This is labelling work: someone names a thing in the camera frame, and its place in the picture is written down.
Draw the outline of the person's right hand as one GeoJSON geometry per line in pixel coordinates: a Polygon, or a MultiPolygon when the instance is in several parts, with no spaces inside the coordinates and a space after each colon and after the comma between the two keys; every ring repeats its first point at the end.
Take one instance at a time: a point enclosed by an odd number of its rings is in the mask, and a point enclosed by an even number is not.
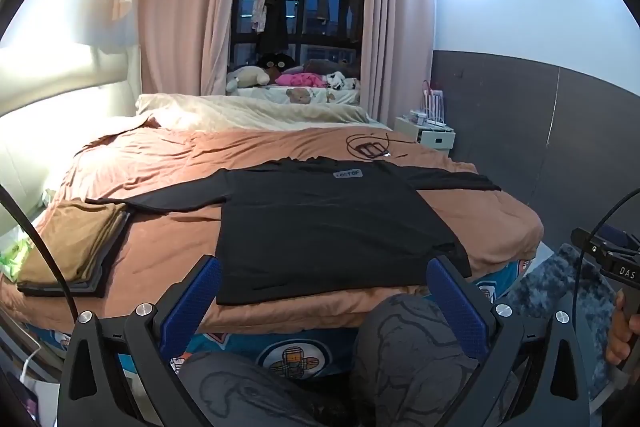
{"type": "Polygon", "coordinates": [[[616,294],[615,309],[612,324],[608,332],[608,344],[605,350],[605,360],[617,365],[626,361],[630,355],[630,340],[633,335],[639,335],[639,315],[626,317],[624,306],[626,297],[623,291],[616,294]]]}

